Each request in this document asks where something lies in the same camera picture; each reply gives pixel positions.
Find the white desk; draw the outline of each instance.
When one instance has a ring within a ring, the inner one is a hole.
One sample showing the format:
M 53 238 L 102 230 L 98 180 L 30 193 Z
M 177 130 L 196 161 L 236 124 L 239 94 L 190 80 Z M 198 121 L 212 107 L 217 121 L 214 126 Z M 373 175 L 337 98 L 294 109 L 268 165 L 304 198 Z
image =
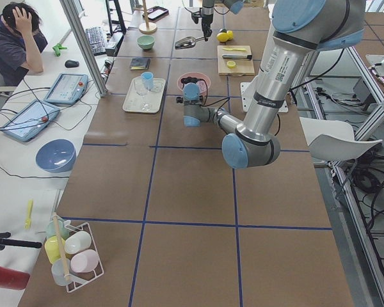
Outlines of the white desk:
M 55 56 L 52 46 L 47 46 L 43 51 L 44 73 L 27 75 L 24 79 L 31 88 L 50 87 L 61 72 L 73 74 L 90 74 L 78 49 L 74 35 L 71 33 L 63 43 L 68 47 L 61 51 L 61 56 Z M 97 63 L 102 68 L 106 56 L 98 56 Z M 64 62 L 68 59 L 76 59 L 80 66 L 76 68 L 65 68 Z M 21 82 L 15 93 L 28 90 L 25 82 Z M 47 91 L 36 91 L 38 98 L 43 98 Z M 21 93 L 9 99 L 3 108 L 20 111 L 28 105 L 35 96 L 31 92 Z M 88 130 L 97 107 L 99 96 L 97 89 L 89 84 L 87 94 L 72 107 L 61 110 L 56 122 L 64 128 L 70 129 L 79 120 L 85 119 L 73 130 L 65 130 L 55 123 L 41 131 L 35 139 L 30 142 L 21 143 L 9 138 L 0 132 L 0 166 L 14 175 L 51 177 L 67 177 L 70 172 L 51 174 L 41 170 L 35 164 L 35 155 L 41 146 L 53 139 L 65 138 L 71 140 L 76 147 L 77 154 L 81 149 L 83 137 Z M 0 127 L 7 122 L 7 119 L 0 115 Z M 56 198 L 57 190 L 63 190 L 67 184 L 67 178 L 37 179 L 10 177 L 0 170 L 0 232 L 11 232 L 11 239 L 30 240 L 43 242 L 48 221 L 51 218 L 51 211 Z M 28 200 L 34 199 L 32 223 L 29 230 L 24 229 L 24 220 L 27 213 Z M 0 251 L 0 266 L 11 269 L 31 272 L 39 249 L 20 248 L 6 246 Z M 23 291 L 8 290 L 0 288 L 0 306 L 16 306 Z

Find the clear glass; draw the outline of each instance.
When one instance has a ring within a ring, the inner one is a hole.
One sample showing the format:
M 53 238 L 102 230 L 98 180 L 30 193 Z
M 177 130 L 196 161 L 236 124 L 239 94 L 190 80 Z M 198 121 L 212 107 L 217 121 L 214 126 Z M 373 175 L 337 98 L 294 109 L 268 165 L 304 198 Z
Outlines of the clear glass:
M 149 111 L 151 106 L 148 104 L 148 102 L 145 100 L 145 96 L 148 94 L 148 89 L 143 84 L 143 81 L 141 78 L 136 78 L 134 80 L 134 89 L 135 92 L 142 97 L 142 105 L 141 110 L 142 111 Z

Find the red cylinder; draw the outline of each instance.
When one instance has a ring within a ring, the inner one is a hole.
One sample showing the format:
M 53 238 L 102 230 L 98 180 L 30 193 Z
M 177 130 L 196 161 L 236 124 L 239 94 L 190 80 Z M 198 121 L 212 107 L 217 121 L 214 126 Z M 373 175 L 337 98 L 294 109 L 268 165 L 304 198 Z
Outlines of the red cylinder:
M 0 288 L 22 290 L 27 286 L 30 274 L 0 267 Z

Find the green clamp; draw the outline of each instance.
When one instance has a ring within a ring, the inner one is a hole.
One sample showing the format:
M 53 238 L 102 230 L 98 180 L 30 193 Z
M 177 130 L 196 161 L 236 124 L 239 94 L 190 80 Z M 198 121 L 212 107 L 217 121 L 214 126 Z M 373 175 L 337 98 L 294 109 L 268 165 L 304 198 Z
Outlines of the green clamp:
M 52 49 L 56 53 L 56 56 L 60 56 L 61 55 L 60 50 L 67 49 L 67 47 L 63 47 L 60 43 L 58 43 L 57 45 L 53 46 Z

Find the wooden stand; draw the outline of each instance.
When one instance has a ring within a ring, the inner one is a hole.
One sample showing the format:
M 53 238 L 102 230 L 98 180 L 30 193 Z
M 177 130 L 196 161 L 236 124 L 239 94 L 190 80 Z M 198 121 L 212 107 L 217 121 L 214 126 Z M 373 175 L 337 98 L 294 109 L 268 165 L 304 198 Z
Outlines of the wooden stand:
M 138 29 L 143 34 L 151 34 L 157 30 L 157 26 L 156 24 L 154 24 L 153 22 L 149 22 L 148 20 L 148 10 L 147 10 L 147 4 L 145 3 L 145 0 L 142 0 L 142 5 L 143 5 L 143 14 L 145 16 L 144 17 L 145 22 L 140 24 Z

